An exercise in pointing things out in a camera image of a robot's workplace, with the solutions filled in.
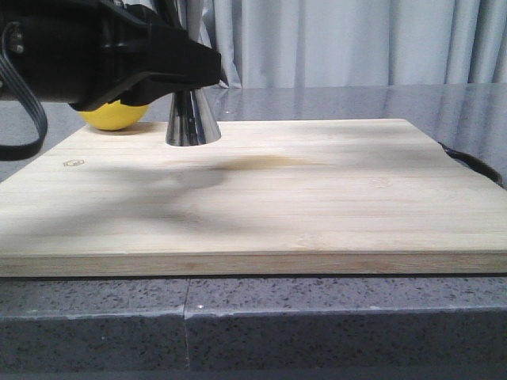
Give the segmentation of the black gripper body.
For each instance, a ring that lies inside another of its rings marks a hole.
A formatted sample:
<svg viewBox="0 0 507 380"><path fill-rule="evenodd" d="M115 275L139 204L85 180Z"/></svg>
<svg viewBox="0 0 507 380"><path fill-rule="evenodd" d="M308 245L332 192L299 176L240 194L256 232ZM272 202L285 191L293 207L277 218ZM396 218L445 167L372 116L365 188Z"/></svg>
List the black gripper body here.
<svg viewBox="0 0 507 380"><path fill-rule="evenodd" d="M153 101L153 10L120 1L3 1L1 57L38 101L94 111Z"/></svg>

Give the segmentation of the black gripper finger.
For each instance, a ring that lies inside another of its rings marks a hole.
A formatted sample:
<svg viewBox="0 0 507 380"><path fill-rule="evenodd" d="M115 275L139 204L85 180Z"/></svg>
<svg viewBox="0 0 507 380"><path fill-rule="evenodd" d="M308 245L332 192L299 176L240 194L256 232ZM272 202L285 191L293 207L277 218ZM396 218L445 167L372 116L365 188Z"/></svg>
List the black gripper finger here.
<svg viewBox="0 0 507 380"><path fill-rule="evenodd" d="M183 29L162 25L148 25L139 50L124 59L119 95L124 105L148 105L168 93L211 86L221 75L220 53Z"/></svg>
<svg viewBox="0 0 507 380"><path fill-rule="evenodd" d="M127 12L135 19L122 27L127 38L188 38L180 22L176 1L149 1L149 5L127 4Z"/></svg>

